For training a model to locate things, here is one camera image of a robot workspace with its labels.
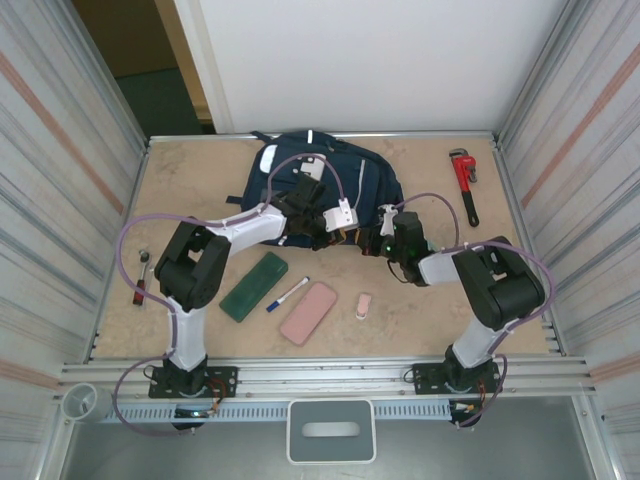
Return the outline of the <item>aluminium side rail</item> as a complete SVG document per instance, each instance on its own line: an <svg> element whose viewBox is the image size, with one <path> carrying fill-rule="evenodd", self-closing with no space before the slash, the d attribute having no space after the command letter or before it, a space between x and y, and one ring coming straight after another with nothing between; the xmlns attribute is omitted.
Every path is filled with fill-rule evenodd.
<svg viewBox="0 0 640 480"><path fill-rule="evenodd" d="M541 315L537 316L536 319L530 320L530 323L539 323L545 331L546 343L551 355L566 357L567 352L563 345L562 335L559 333L556 325L555 307L553 305L555 300L555 283L549 281L550 273L546 271L547 267L544 266L543 262L538 258L538 252L536 247L533 245L529 229L525 222L523 207L517 198L514 183L507 166L506 157L497 136L494 136L492 139L491 148L496 168L506 195L510 214L514 221L519 245L522 249L536 258L535 261L527 260L527 263L541 280L546 293L546 310Z"/></svg>
<svg viewBox="0 0 640 480"><path fill-rule="evenodd" d="M126 210L124 212L124 215L122 217L123 219L123 223L126 223L130 218L131 215L133 213L134 207L136 205L137 202L137 198L139 195L139 190L141 188L141 184L144 178L144 174L145 174L145 170L146 170L146 166L148 163L148 159L150 156L150 151L151 151L151 145L148 144L146 146L146 148L143 151L143 155L141 157L141 163L139 165L139 168L137 170L137 174L135 177L135 181L132 187L132 191L131 191L131 195L129 198L129 202L127 204ZM106 312L106 308L107 308L107 303L108 303L108 298L109 298L109 292L110 292L110 288L111 288L111 284L114 278L114 275L116 273L116 259L113 259L108 275L106 276L106 279L104 281L103 284L103 291L102 291L102 298L99 304L99 308L97 310L96 313L96 318L95 318L95 323L94 323L94 327L91 333L91 336L88 340L87 346L86 346L86 350L85 350L85 355L84 355L84 359L82 360L83 364L89 363L92 359L93 359L93 355L94 355L94 350L95 350L95 346L96 346L96 342L100 337L100 329L101 329L101 325L103 323L104 320L104 315Z"/></svg>

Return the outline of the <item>white plastic cup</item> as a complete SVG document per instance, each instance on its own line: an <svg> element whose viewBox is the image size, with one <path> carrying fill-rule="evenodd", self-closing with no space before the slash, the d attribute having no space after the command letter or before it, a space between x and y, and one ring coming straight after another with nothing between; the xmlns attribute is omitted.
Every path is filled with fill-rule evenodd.
<svg viewBox="0 0 640 480"><path fill-rule="evenodd" d="M81 423L97 423L112 411L110 391L91 383L79 383L71 387L61 401L66 419Z"/></svg>

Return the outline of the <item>green pencil case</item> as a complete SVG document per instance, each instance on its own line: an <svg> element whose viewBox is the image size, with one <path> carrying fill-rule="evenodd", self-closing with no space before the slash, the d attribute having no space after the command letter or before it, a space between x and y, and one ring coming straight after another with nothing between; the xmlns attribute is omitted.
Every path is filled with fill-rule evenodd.
<svg viewBox="0 0 640 480"><path fill-rule="evenodd" d="M221 310L241 323L288 272L288 264L274 253L266 253L220 302Z"/></svg>

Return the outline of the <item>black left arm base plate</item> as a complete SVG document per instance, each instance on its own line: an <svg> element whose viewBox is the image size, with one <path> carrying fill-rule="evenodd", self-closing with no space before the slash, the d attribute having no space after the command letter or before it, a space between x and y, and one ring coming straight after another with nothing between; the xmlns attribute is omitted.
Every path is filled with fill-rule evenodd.
<svg viewBox="0 0 640 480"><path fill-rule="evenodd" d="M187 373L154 367L145 376L151 399L233 398L238 384L237 367L204 367Z"/></svg>

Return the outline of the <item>red pipe wrench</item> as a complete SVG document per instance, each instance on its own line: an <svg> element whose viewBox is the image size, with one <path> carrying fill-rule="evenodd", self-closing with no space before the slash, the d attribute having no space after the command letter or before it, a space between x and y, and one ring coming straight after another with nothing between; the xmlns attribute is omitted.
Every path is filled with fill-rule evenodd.
<svg viewBox="0 0 640 480"><path fill-rule="evenodd" d="M464 148L451 150L449 152L449 158L459 184L469 225L471 227L478 227L480 220L470 188L472 183L477 182L476 159Z"/></svg>

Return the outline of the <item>white door frame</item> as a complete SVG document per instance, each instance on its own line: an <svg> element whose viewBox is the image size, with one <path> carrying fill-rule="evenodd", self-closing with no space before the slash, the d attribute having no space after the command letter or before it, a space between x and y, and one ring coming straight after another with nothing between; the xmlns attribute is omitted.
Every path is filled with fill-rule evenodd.
<svg viewBox="0 0 640 480"><path fill-rule="evenodd" d="M174 4L216 132L231 134L235 132L235 126L207 27L203 1L174 0Z"/></svg>

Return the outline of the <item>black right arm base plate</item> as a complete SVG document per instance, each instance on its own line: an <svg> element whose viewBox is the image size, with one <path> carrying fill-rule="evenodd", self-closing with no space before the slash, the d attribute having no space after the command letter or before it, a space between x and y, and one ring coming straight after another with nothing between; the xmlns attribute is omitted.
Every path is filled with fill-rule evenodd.
<svg viewBox="0 0 640 480"><path fill-rule="evenodd" d="M470 369L449 361L418 363L412 366L411 373L417 395L479 394L481 385L493 393L501 378L498 365L493 361Z"/></svg>

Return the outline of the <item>grey pad with white rim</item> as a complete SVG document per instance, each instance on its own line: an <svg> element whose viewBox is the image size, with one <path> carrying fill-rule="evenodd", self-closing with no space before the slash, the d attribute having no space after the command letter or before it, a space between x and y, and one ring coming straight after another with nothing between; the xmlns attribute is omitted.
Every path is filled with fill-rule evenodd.
<svg viewBox="0 0 640 480"><path fill-rule="evenodd" d="M373 403L358 398L290 402L286 456L293 465L372 463L377 457Z"/></svg>

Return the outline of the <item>navy blue backpack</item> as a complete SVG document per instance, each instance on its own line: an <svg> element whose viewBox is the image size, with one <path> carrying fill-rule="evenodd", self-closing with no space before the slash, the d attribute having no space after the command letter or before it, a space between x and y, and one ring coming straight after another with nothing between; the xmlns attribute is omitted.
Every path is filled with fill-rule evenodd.
<svg viewBox="0 0 640 480"><path fill-rule="evenodd" d="M281 168L271 181L273 197L279 192L291 191L301 176L309 176L326 186L320 200L326 211L335 207L343 191L350 206L357 212L357 228L345 230L345 245L361 246L371 242L373 230L381 223L378 208L384 204L396 205L404 200L402 187L389 162L379 154L357 145L314 130L285 133L271 137L261 132L252 133L264 143L251 167L242 196L229 196L227 201L237 204L242 211L250 210L266 200L268 177L287 158L296 159ZM358 228L368 228L364 241L356 241Z"/></svg>

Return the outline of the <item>pink pencil case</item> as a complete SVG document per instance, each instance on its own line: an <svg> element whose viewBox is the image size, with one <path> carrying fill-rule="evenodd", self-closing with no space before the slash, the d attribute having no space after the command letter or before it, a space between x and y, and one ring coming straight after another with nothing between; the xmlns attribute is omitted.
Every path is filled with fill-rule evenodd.
<svg viewBox="0 0 640 480"><path fill-rule="evenodd" d="M280 333L296 346L303 346L337 301L337 293L315 282L280 326Z"/></svg>

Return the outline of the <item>white marker with blue cap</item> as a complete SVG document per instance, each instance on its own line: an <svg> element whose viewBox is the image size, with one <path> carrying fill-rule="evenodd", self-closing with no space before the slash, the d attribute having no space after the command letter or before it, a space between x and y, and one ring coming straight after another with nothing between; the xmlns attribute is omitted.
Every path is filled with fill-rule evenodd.
<svg viewBox="0 0 640 480"><path fill-rule="evenodd" d="M266 307L267 312L272 312L277 309L280 305L282 305L291 295L300 290L303 286L305 286L310 281L309 276L303 277L297 284L291 287L287 292L273 301L269 306Z"/></svg>

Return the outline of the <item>long aluminium table rail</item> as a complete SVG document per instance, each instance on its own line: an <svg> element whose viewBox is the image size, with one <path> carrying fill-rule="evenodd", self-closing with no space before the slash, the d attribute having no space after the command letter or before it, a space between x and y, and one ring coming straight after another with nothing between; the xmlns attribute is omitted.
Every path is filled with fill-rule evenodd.
<svg viewBox="0 0 640 480"><path fill-rule="evenodd" d="M507 397L593 395L595 383L581 357L509 354L504 383ZM422 357L212 358L214 366L239 369L238 398L412 396L407 371Z"/></svg>
<svg viewBox="0 0 640 480"><path fill-rule="evenodd" d="M493 140L496 134L489 130L429 130L429 131L393 131L393 132L330 132L335 138L351 141L362 138L485 138ZM166 135L151 136L149 144L188 141L234 141L256 140L252 134L215 134L215 135Z"/></svg>

